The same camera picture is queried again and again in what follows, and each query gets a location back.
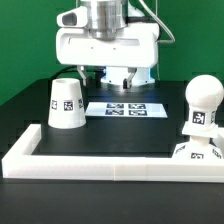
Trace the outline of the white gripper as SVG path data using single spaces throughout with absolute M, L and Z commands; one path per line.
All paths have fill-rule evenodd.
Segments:
M 84 29 L 61 28 L 56 35 L 56 55 L 61 64 L 78 65 L 85 87 L 84 66 L 129 67 L 123 88 L 130 89 L 136 68 L 152 68 L 157 63 L 159 33 L 156 23 L 131 23 L 114 40 L 103 41 Z

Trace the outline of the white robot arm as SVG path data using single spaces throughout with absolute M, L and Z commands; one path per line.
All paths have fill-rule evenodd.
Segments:
M 139 91 L 154 84 L 160 27 L 128 0 L 80 0 L 57 16 L 56 55 L 62 64 L 102 67 L 101 85 Z

